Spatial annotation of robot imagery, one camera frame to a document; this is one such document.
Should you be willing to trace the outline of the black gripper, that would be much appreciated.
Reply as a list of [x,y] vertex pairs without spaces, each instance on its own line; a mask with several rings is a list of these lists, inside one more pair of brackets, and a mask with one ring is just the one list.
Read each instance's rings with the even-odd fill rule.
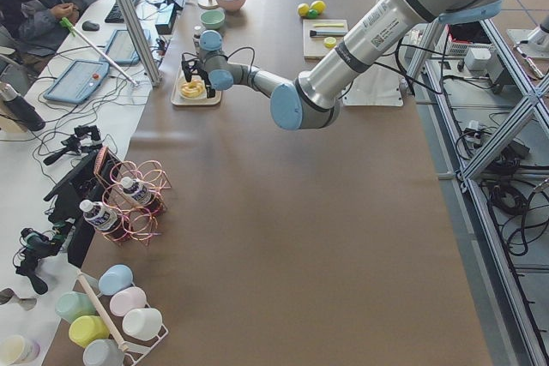
[[207,90],[207,98],[208,99],[214,98],[215,94],[216,94],[216,91],[211,86],[208,71],[205,69],[204,63],[201,60],[199,60],[197,62],[197,73],[199,74],[201,79],[204,81],[204,84],[205,84],[205,87],[206,87],[206,90]]

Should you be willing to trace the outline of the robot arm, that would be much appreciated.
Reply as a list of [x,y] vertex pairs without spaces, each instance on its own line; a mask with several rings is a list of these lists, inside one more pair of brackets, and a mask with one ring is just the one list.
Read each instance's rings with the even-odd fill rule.
[[270,99],[270,114],[282,129],[321,129],[339,115],[338,96],[404,34],[421,22],[482,21],[497,15],[502,0],[379,0],[310,71],[294,81],[252,65],[231,63],[215,30],[197,44],[200,69],[215,90],[246,85]]

